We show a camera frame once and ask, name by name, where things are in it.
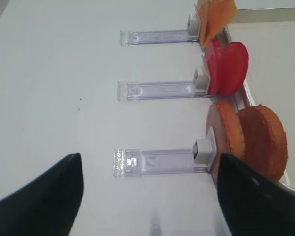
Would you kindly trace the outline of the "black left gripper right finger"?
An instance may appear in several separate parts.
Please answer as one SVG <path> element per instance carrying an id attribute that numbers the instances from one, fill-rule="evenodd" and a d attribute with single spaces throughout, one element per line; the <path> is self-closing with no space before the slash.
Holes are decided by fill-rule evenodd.
<path id="1" fill-rule="evenodd" d="M 234 236 L 295 236 L 295 195 L 232 154 L 221 154 L 217 196 Z"/>

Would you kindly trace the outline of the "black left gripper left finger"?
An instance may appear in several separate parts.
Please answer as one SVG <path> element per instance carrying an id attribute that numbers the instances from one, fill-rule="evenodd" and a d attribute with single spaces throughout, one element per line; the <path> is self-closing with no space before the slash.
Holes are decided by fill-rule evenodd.
<path id="1" fill-rule="evenodd" d="M 0 236 L 67 236 L 84 193 L 82 159 L 69 154 L 0 200 Z"/>

